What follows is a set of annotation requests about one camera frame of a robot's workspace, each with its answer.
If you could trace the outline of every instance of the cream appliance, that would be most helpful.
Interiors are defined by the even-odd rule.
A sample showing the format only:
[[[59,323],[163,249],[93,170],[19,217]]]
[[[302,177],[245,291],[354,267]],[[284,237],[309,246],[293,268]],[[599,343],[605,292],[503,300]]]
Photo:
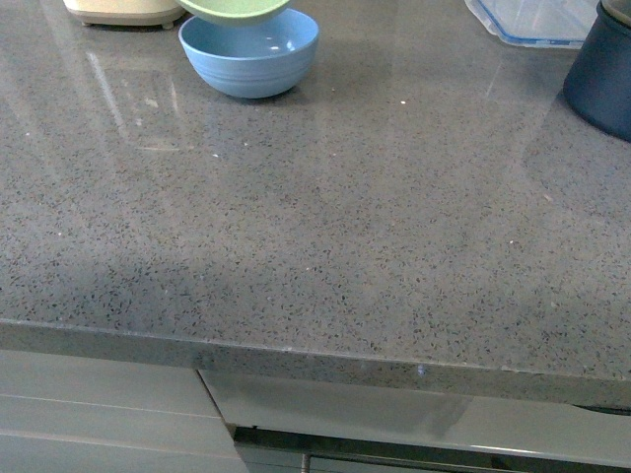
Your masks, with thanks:
[[[185,11],[175,0],[63,0],[84,25],[153,26],[165,30]]]

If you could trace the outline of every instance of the white cabinet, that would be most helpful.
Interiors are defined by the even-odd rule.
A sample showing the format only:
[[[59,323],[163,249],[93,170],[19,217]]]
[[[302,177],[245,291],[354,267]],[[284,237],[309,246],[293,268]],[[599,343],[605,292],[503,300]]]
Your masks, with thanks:
[[[631,417],[570,405],[202,372],[225,421],[260,431],[631,467]]]
[[[2,473],[298,473],[273,459],[235,450],[194,370],[0,350]]]

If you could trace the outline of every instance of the blue bowl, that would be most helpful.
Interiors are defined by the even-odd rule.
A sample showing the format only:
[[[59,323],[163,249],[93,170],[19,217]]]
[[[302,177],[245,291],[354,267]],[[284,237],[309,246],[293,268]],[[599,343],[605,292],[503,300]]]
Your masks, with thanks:
[[[276,96],[298,84],[314,62],[318,36],[316,21],[291,9],[249,27],[193,17],[179,30],[197,74],[218,91],[243,99]]]

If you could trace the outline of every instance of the bowl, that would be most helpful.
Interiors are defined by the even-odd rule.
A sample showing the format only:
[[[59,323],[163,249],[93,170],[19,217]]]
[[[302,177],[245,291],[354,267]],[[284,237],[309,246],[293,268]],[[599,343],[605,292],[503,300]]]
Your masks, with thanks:
[[[291,0],[177,0],[193,15],[217,25],[243,27],[278,15]]]
[[[288,91],[311,68],[319,28],[314,19],[287,9],[249,27],[227,27],[193,17],[179,41],[199,76],[214,89],[242,99]]]

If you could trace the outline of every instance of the navy pot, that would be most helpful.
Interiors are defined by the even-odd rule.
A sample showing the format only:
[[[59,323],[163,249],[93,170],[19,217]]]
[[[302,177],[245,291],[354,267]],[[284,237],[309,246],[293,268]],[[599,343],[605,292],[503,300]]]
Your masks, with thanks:
[[[631,27],[615,20],[601,3],[597,12],[563,93],[587,122],[631,141]]]

